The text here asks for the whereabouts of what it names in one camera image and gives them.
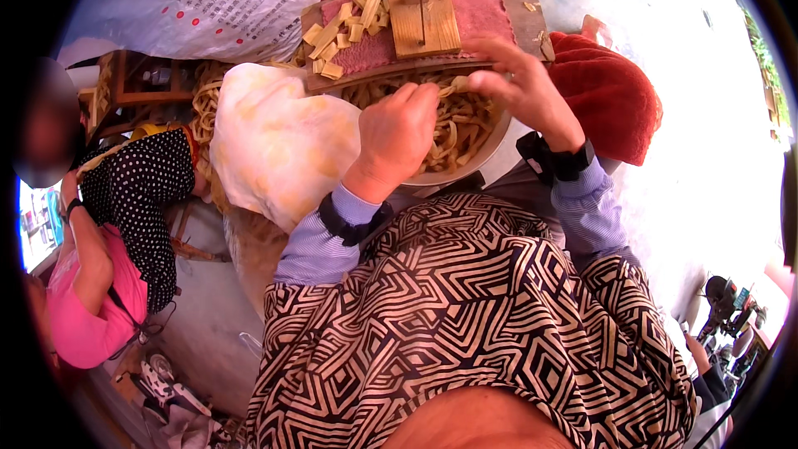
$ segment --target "pink cloth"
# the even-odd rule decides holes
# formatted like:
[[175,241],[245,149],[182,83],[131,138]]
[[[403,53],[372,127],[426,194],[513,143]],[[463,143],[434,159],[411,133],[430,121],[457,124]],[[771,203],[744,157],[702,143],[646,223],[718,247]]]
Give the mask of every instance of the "pink cloth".
[[[322,21],[324,25],[338,13],[341,4],[350,0],[332,0],[322,6]],[[457,30],[460,39],[473,38],[477,33],[490,32],[515,44],[515,35],[507,11],[504,9],[503,0],[452,0],[454,16],[457,19]],[[355,6],[353,15],[359,15],[360,9]],[[442,54],[430,57],[437,58],[468,58],[470,54]],[[396,63],[396,48],[394,47],[394,32],[390,27],[383,28],[377,35],[371,36],[363,33],[363,40],[352,47],[340,51],[335,55],[334,63],[343,67],[344,75],[363,72],[386,64]]]
[[[113,262],[113,287],[141,323],[147,316],[147,283],[130,261],[119,230],[105,224],[100,232]],[[47,311],[58,356],[75,368],[89,369],[122,348],[135,329],[130,317],[108,295],[96,316],[86,310],[72,286],[79,267],[76,249],[55,267],[47,285]]]

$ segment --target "blue striped sleeve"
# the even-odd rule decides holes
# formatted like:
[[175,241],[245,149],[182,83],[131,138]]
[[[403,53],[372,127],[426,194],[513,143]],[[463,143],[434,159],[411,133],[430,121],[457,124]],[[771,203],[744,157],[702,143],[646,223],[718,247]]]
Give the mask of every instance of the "blue striped sleeve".
[[[333,190],[333,206],[350,225],[367,224],[380,205],[364,202],[343,184]],[[274,281],[289,284],[337,283],[341,276],[357,266],[360,248],[344,246],[322,223],[318,209],[297,224],[280,256]]]
[[596,259],[616,254],[640,265],[627,244],[612,178],[597,159],[579,173],[577,180],[555,181],[552,204],[563,225],[565,247],[578,271]]

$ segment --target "gray pants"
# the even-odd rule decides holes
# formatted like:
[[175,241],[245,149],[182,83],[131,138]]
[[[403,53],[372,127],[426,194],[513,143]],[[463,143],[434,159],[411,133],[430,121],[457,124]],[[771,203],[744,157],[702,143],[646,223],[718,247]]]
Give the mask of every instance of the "gray pants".
[[[608,175],[612,175],[621,164],[618,160],[597,158],[598,163]],[[481,192],[484,195],[503,199],[505,202],[512,203],[526,212],[542,218],[552,231],[552,240],[560,248],[565,248],[563,227],[559,223],[559,217],[552,205],[552,188],[543,184],[532,170],[532,167],[526,164],[524,160],[519,161],[512,170],[502,175],[493,184],[485,187]],[[388,203],[391,204],[395,214],[425,201],[427,201],[426,198],[405,193],[393,193],[388,196]]]

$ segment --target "wristwatch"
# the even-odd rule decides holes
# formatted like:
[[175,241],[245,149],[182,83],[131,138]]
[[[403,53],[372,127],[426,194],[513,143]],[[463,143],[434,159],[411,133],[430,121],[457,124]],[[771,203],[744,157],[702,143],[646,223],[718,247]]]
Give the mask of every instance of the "wristwatch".
[[593,143],[585,139],[585,143],[575,153],[569,151],[552,152],[546,139],[532,131],[515,142],[515,149],[528,165],[532,167],[540,181],[553,185],[558,181],[570,182],[579,178],[579,172],[587,168],[595,157]]
[[318,215],[322,219],[324,226],[330,231],[330,234],[342,238],[344,240],[342,243],[344,246],[354,246],[363,241],[369,234],[372,234],[377,227],[391,218],[391,216],[394,215],[394,209],[391,208],[388,202],[382,202],[379,210],[377,210],[371,218],[371,222],[368,224],[351,225],[347,224],[346,221],[338,215],[333,205],[333,194],[328,193],[324,196],[322,204],[318,206]]
[[69,215],[72,215],[72,209],[76,206],[83,206],[83,202],[79,198],[75,198],[71,202],[69,202],[69,206],[66,207],[66,223],[69,224]]

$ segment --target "pink shirt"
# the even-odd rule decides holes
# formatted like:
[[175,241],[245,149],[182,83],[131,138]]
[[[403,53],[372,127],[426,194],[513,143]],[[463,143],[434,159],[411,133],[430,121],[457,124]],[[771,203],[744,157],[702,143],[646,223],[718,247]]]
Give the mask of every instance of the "pink shirt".
[[[105,224],[100,232],[113,262],[113,287],[141,323],[147,316],[147,283],[130,261],[119,230]],[[135,329],[130,317],[108,295],[96,316],[86,310],[72,286],[79,267],[76,249],[55,267],[47,285],[47,310],[58,355],[76,368],[89,369],[122,348]]]

